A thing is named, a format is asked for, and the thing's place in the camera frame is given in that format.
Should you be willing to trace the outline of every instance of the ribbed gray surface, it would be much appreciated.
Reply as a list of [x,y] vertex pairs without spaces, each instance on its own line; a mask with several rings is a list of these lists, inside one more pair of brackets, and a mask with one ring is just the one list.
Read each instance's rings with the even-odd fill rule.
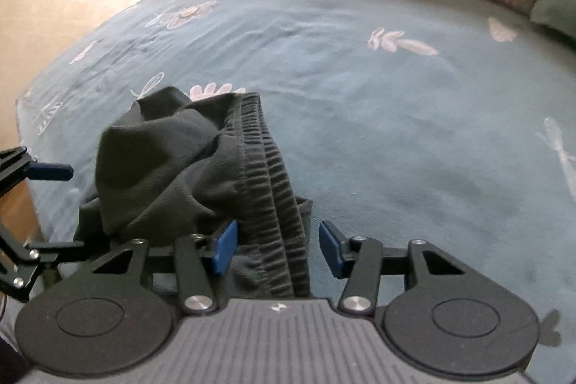
[[[159,354],[102,379],[65,379],[41,371],[22,384],[431,384],[384,345],[374,326],[345,318],[325,300],[232,300],[220,314],[183,321]],[[520,375],[495,384],[528,384]]]

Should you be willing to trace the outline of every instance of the green pillow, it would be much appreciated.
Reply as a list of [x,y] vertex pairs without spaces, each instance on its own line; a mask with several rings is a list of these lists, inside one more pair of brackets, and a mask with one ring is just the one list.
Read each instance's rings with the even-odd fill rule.
[[576,40],[576,0],[536,0],[530,20]]

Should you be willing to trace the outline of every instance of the silver bolt head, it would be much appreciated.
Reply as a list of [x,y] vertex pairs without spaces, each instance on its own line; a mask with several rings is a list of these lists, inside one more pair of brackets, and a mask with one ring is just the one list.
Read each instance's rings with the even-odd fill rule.
[[372,306],[372,303],[368,298],[364,297],[348,297],[342,301],[342,305],[348,309],[348,311],[366,311]]
[[214,301],[204,295],[194,295],[184,300],[184,305],[192,311],[206,311],[210,309],[213,304]]
[[288,306],[286,306],[284,303],[276,303],[270,306],[270,309],[272,309],[272,311],[274,312],[282,312],[284,309],[287,308]]

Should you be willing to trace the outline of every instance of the bed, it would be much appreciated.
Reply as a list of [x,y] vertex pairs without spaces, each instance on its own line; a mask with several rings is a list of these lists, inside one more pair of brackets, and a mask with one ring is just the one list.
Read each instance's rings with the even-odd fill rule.
[[[425,238],[544,321],[529,375],[576,376],[576,50],[538,0],[143,0],[54,61],[17,102],[22,144],[76,176],[31,182],[70,240],[103,129],[163,86],[256,91],[313,226]],[[336,299],[312,231],[312,291]],[[401,290],[382,281],[380,300]]]

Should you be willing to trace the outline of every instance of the blue handle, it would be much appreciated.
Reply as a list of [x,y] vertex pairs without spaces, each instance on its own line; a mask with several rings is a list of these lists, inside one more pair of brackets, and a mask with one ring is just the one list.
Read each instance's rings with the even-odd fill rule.
[[343,279],[345,277],[346,262],[342,256],[341,244],[324,222],[320,223],[319,240],[320,250],[324,255],[324,259],[326,259],[328,267],[330,267],[332,275],[337,279]]
[[69,164],[30,163],[26,168],[26,177],[30,180],[70,181],[74,170]]
[[238,246],[238,223],[232,222],[216,242],[211,262],[212,275],[224,275]]

